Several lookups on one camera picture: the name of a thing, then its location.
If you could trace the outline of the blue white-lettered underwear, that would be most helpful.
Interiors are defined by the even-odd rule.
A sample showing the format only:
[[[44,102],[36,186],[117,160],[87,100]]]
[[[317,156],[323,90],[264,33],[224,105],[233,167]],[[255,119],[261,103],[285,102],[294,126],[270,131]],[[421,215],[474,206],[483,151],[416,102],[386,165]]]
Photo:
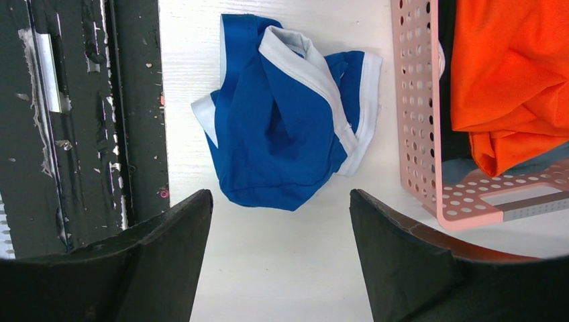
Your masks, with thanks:
[[[191,108],[231,202],[295,211],[358,170],[376,129],[380,56],[323,55],[277,20],[223,14],[220,63],[220,87]]]

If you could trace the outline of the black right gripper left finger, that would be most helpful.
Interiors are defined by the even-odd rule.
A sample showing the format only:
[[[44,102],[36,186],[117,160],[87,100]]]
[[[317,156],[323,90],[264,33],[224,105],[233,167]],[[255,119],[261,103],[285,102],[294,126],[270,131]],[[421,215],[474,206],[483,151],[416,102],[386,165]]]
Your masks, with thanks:
[[[202,189],[68,254],[1,261],[2,321],[188,321],[211,227]]]

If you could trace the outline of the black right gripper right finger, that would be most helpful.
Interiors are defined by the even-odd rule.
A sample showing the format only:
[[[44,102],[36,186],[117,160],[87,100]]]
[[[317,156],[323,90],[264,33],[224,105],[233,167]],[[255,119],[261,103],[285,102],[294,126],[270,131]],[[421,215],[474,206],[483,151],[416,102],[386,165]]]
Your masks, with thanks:
[[[568,257],[491,250],[361,189],[350,216],[375,321],[567,321]]]

